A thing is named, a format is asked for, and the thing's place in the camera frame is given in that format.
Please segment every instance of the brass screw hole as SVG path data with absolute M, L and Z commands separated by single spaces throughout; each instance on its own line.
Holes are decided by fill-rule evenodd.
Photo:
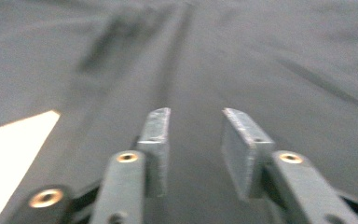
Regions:
M 38 192 L 30 201 L 29 205 L 33 208 L 49 207 L 59 202 L 63 197 L 60 189 L 45 189 Z
M 280 159 L 282 161 L 288 162 L 288 163 L 294 163 L 294 164 L 299 164 L 301 163 L 303 160 L 301 159 L 301 157 L 295 155 L 295 154 L 291 154 L 291 153 L 283 153 L 280 156 Z
M 138 156 L 133 153 L 124 153 L 117 157 L 119 162 L 133 162 L 138 160 Z

